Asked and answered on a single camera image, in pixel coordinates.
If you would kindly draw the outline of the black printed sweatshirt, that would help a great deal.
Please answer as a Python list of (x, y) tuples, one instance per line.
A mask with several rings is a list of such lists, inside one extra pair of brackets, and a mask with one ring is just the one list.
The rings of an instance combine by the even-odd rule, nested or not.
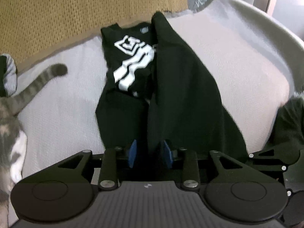
[(193, 49), (156, 12), (149, 23), (101, 29), (106, 84), (95, 114), (105, 148), (247, 154), (217, 83)]

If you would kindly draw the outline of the grey tabby cat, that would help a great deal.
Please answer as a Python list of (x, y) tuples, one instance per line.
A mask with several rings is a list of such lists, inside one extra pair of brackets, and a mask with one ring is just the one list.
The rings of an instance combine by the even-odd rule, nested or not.
[(27, 135), (17, 115), (49, 81), (67, 73), (65, 64), (52, 64), (18, 95), (1, 98), (1, 227), (8, 227), (10, 193), (22, 179), (27, 150)]

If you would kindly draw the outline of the black grey folded garment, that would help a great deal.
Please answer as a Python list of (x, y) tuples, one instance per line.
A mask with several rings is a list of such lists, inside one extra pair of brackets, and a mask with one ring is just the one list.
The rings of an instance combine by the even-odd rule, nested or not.
[(10, 97), (17, 90), (17, 68), (9, 54), (1, 54), (1, 97)]

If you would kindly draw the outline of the woven tan upright mattress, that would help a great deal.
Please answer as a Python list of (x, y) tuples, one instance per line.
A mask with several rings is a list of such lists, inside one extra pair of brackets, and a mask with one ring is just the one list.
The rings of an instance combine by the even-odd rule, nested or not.
[(187, 8), (188, 0), (1, 0), (1, 52), (23, 71), (103, 26)]

